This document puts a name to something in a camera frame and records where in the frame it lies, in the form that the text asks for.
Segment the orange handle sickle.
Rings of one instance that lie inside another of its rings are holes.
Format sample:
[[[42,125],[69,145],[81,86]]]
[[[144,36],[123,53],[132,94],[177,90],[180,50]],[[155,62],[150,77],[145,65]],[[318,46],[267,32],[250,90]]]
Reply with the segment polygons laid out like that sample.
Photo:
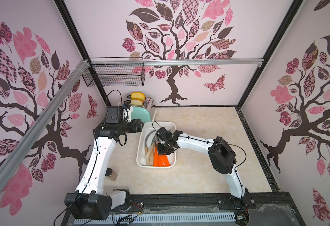
[[[157,152],[157,146],[154,148],[154,158],[153,158],[153,166],[157,167],[158,164],[158,152]]]
[[[162,167],[163,166],[163,160],[160,155],[157,155],[157,166]]]
[[[158,157],[158,160],[159,160],[159,166],[168,166],[169,165],[169,162],[168,162],[168,159],[167,159],[167,156],[166,155],[160,155]]]
[[[172,166],[172,162],[169,160],[168,155],[163,156],[163,165],[166,166],[166,167]]]

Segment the wooden handle sickle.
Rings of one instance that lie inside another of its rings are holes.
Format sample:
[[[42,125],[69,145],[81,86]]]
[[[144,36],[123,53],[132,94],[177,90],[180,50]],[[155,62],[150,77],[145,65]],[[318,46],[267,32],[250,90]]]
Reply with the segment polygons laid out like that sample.
[[[152,130],[145,137],[144,150],[145,150],[145,146],[147,146],[148,148],[150,148],[150,146],[152,145],[152,143],[155,143],[155,140],[156,140],[155,130]],[[146,161],[146,165],[149,166],[149,159],[145,159],[145,161]]]
[[[150,155],[153,152],[154,147],[155,147],[155,143],[152,143],[152,145],[150,146],[150,148],[148,148],[147,146],[145,146],[145,159],[148,159],[150,157]]]
[[[154,165],[154,153],[153,152],[149,156],[149,165],[150,166]]]

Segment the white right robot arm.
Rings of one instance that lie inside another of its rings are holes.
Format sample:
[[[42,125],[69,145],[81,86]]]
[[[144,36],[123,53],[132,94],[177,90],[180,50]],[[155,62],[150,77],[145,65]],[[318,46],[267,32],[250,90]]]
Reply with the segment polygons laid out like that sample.
[[[222,174],[230,188],[230,203],[235,209],[243,209],[246,206],[244,200],[247,192],[237,168],[236,153],[228,142],[222,137],[206,139],[188,135],[182,131],[170,132],[164,127],[156,130],[156,138],[160,143],[157,145],[159,155],[170,155],[176,150],[191,149],[207,154],[210,162],[218,173]]]

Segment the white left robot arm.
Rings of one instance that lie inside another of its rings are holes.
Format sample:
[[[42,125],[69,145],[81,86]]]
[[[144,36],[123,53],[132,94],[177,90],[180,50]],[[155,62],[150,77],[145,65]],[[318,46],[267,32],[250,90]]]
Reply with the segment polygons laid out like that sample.
[[[85,173],[75,192],[65,197],[67,210],[76,219],[106,220],[112,210],[128,210],[131,194],[128,189],[104,191],[106,171],[119,137],[141,132],[144,123],[140,119],[118,124],[102,123],[94,130],[93,150]]]

